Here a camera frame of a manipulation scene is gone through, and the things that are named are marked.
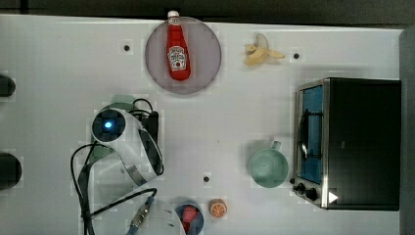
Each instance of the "toaster oven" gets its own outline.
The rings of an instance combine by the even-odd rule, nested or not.
[[[400,81],[326,78],[298,89],[295,193],[327,210],[397,211]]]

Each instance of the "orange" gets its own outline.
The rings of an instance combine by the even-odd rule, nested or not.
[[[223,217],[227,212],[227,207],[225,202],[220,199],[213,199],[209,203],[210,214],[215,218]]]

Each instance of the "ketchup label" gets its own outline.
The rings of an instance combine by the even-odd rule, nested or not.
[[[172,71],[186,70],[186,54],[184,53],[184,49],[182,47],[170,47],[167,56],[170,61]]]
[[[169,18],[168,19],[168,24],[180,25],[180,20],[179,20],[179,18]]]

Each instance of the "banana peel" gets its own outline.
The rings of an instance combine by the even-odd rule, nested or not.
[[[254,66],[263,63],[268,57],[276,59],[284,59],[285,55],[274,50],[268,49],[268,41],[266,37],[259,33],[256,36],[256,45],[248,44],[245,50],[249,54],[245,59],[245,65]]]

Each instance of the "white table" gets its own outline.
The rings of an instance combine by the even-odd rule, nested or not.
[[[23,162],[23,180],[0,192],[0,234],[80,231],[69,157],[89,141],[95,112],[121,94],[148,98],[161,113],[165,173],[148,185],[159,189],[158,198],[193,199],[204,210],[212,198],[227,202],[223,219],[205,212],[205,235],[398,234],[397,211],[322,211],[295,196],[288,180],[297,87],[328,76],[398,79],[401,30],[208,23],[222,46],[221,69],[207,90],[180,96],[158,87],[146,70],[146,40],[160,23],[0,16],[0,71],[17,84],[0,102],[0,148]],[[287,58],[244,66],[244,45],[258,32]],[[125,43],[131,51],[123,51]],[[264,189],[247,162],[274,138],[290,175]],[[96,231],[123,234],[138,207],[129,202],[103,213]]]

